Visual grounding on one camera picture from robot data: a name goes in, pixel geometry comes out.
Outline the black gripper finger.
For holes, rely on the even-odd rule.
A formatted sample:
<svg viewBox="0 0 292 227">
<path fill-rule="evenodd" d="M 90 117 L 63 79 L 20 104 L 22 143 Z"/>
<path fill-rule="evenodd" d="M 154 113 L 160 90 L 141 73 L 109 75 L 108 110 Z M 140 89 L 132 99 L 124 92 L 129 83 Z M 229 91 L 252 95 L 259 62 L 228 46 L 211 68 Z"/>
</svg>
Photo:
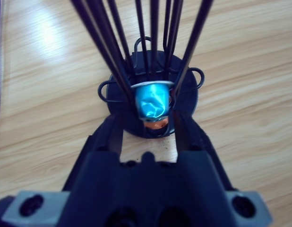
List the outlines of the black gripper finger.
<svg viewBox="0 0 292 227">
<path fill-rule="evenodd" d="M 123 116 L 109 115 L 104 122 L 88 136 L 78 158 L 63 186 L 71 189 L 88 153 L 93 151 L 108 151 L 121 155 L 123 142 Z"/>
<path fill-rule="evenodd" d="M 176 148 L 178 154 L 182 151 L 205 151 L 210 156 L 224 188 L 232 187 L 210 138 L 187 113 L 176 113 Z"/>
</svg>

